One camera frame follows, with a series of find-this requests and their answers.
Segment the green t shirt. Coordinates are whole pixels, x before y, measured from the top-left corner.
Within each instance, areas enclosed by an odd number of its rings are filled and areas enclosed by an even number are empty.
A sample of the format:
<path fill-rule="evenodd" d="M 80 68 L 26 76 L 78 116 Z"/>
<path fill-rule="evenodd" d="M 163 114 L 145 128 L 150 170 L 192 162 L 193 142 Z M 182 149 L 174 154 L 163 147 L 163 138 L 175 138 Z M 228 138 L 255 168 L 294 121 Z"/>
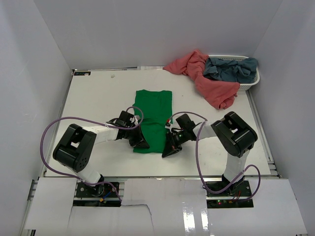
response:
<path fill-rule="evenodd" d="M 162 153 L 166 142 L 166 121 L 173 114 L 172 92 L 162 91 L 136 91 L 134 107 L 140 109 L 134 113 L 143 116 L 141 130 L 149 148 L 134 148 L 135 153 Z"/>

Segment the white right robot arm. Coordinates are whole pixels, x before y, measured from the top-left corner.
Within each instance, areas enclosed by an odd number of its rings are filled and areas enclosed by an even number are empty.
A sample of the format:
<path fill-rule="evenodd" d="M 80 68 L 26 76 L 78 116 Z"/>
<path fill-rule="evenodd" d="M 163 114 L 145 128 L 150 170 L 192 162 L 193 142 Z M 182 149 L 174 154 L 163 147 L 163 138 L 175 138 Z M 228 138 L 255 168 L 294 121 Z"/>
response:
<path fill-rule="evenodd" d="M 198 142 L 202 139 L 217 137 L 227 151 L 226 168 L 222 175 L 223 192 L 234 196 L 240 190 L 240 181 L 244 176 L 245 163 L 250 150 L 258 136 L 238 114 L 229 112 L 220 120 L 210 122 L 204 120 L 195 123 L 190 119 L 191 112 L 181 112 L 175 119 L 178 127 L 171 124 L 171 119 L 165 123 L 166 142 L 162 157 L 174 155 L 182 150 L 182 144 L 187 141 Z"/>

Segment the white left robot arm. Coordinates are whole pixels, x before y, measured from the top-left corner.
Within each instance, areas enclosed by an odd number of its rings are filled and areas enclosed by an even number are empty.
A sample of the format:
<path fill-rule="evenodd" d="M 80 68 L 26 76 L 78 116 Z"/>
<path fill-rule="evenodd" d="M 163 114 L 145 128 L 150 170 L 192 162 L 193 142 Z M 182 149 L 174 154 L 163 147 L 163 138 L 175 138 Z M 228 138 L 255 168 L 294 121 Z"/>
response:
<path fill-rule="evenodd" d="M 149 149 L 140 124 L 143 116 L 121 111 L 118 118 L 95 126 L 71 124 L 53 151 L 53 159 L 72 170 L 76 177 L 86 182 L 93 196 L 103 193 L 103 176 L 89 164 L 94 145 L 107 141 L 126 139 L 132 148 Z"/>

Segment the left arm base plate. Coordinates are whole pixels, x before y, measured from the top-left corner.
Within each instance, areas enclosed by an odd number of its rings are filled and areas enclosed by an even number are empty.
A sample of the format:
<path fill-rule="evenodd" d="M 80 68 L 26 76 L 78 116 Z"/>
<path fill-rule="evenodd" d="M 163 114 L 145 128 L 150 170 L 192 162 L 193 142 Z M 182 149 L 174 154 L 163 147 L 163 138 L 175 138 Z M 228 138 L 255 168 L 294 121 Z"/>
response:
<path fill-rule="evenodd" d="M 98 193 L 82 182 L 76 186 L 73 206 L 74 207 L 120 207 L 114 188 L 109 184 L 104 184 L 99 188 Z"/>

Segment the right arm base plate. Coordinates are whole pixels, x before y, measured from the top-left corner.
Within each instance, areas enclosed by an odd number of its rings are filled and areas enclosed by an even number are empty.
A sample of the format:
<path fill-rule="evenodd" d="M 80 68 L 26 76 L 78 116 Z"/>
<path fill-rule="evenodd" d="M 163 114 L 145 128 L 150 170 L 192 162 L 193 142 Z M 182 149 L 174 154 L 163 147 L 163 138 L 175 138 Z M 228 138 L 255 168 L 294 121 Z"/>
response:
<path fill-rule="evenodd" d="M 213 194 L 206 191 L 208 209 L 253 208 L 253 200 L 249 199 L 252 190 L 248 180 L 240 180 L 222 193 Z"/>

